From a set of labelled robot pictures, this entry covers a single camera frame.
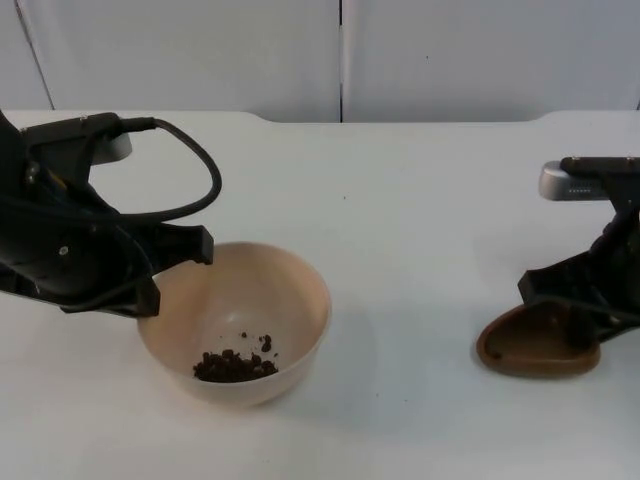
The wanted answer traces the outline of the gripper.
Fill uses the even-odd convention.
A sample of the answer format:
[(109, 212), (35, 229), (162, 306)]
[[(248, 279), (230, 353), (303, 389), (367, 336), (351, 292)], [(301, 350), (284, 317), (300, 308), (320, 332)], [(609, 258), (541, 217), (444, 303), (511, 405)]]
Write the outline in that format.
[(204, 226), (131, 225), (102, 202), (39, 205), (1, 197), (1, 291), (65, 313), (157, 316), (155, 274), (192, 261), (211, 265)]
[(569, 343), (593, 346), (639, 328), (639, 205), (615, 205), (615, 215), (583, 252), (517, 284), (525, 304), (567, 303)]

